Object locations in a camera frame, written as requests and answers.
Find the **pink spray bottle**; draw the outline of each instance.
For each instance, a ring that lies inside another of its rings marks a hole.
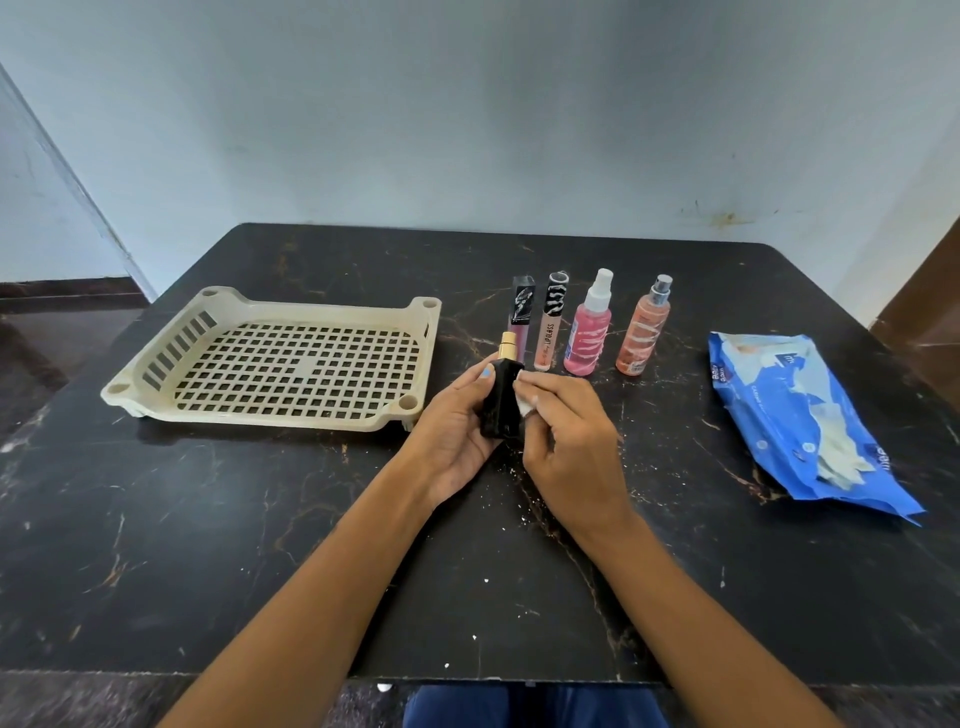
[[[613,271],[601,268],[587,292],[587,299],[577,306],[564,354],[564,368],[573,375],[593,372],[603,350],[603,340],[610,325],[610,281]]]

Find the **hand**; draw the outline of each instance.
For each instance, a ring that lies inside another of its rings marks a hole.
[[[627,495],[616,428],[593,387],[585,379],[524,371],[514,389],[537,410],[526,421],[523,466],[550,511],[584,551],[618,538],[638,516]]]
[[[494,359],[474,364],[437,394],[396,456],[423,478],[431,508],[467,485],[501,442],[480,434],[476,413],[493,388]]]

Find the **person's left hand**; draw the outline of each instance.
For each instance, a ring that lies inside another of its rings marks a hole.
[[[480,434],[476,412],[493,388],[494,359],[474,364],[438,393],[396,455],[425,478],[431,507],[467,485],[501,442]]]

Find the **person's left arm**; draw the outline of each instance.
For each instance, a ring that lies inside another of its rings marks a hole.
[[[319,724],[410,544],[497,445],[475,413],[492,388],[492,358],[430,402],[400,452],[160,728]]]

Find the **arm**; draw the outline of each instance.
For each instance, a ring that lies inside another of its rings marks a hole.
[[[550,510],[603,572],[697,724],[840,726],[674,563],[634,512],[616,429],[592,387],[583,379],[521,372],[515,388],[537,408],[527,420],[524,466]]]
[[[486,364],[430,402],[396,457],[161,728],[319,725],[410,544],[497,445],[481,437],[474,413],[493,383]]]

